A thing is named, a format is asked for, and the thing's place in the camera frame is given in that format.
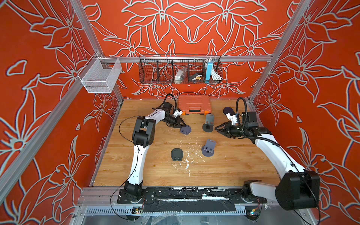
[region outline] black foam cover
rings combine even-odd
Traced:
[[[231,108],[231,107],[225,107],[222,112],[223,112],[225,115],[228,114],[228,113],[230,113],[230,116],[235,115],[235,112],[234,112],[233,108]]]

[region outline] white wire basket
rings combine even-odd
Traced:
[[[89,93],[111,93],[121,72],[121,63],[117,59],[113,68],[104,69],[99,59],[90,67],[81,79]]]

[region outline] robotic arm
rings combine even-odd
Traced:
[[[224,114],[235,115],[229,107]],[[262,183],[259,180],[247,181],[243,185],[242,196],[246,199],[264,197],[279,203],[285,210],[315,208],[318,206],[320,177],[314,171],[307,171],[297,163],[275,140],[265,127],[259,127],[256,113],[242,113],[242,123],[238,125],[233,120],[223,123],[215,130],[228,138],[249,138],[269,158],[276,168],[280,183],[278,186]]]
[[[124,185],[125,196],[132,202],[138,202],[141,199],[144,163],[149,147],[154,141],[155,125],[159,121],[164,121],[167,126],[172,128],[186,126],[179,116],[183,112],[180,109],[175,110],[176,107],[174,107],[173,113],[171,114],[170,111],[173,106],[169,102],[165,102],[165,100],[159,107],[154,109],[153,113],[146,117],[139,116],[135,122],[132,133],[134,157],[132,159],[129,179]]]

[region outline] red wall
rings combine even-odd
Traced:
[[[0,3],[0,174],[71,87],[93,50],[68,0]],[[81,89],[0,206],[0,224],[61,224],[88,186],[118,101]]]
[[[324,224],[360,223],[359,12],[359,1],[313,1],[255,101],[280,144],[320,174]]]
[[[298,1],[82,0],[106,56],[141,54],[271,55]],[[123,64],[124,97],[185,93],[213,98],[249,96],[266,62],[225,63],[220,84],[141,84],[136,63]]]

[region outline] wooden surface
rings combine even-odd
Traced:
[[[129,176],[133,144],[120,136],[119,124],[136,115],[147,116],[162,100],[125,100],[112,132],[94,186],[119,186]],[[211,100],[214,127],[228,121],[222,113],[224,107],[235,109],[235,100]],[[244,110],[242,102],[239,112]],[[279,177],[270,160],[249,139],[229,139],[215,130],[204,132],[205,115],[181,116],[192,132],[185,136],[180,129],[167,127],[160,121],[156,125],[155,139],[147,153],[143,186],[242,186],[246,180],[262,180],[278,184]],[[121,133],[131,140],[136,117],[126,120]],[[216,141],[215,154],[205,157],[201,147],[207,139]],[[182,162],[173,162],[171,150],[184,151]]]

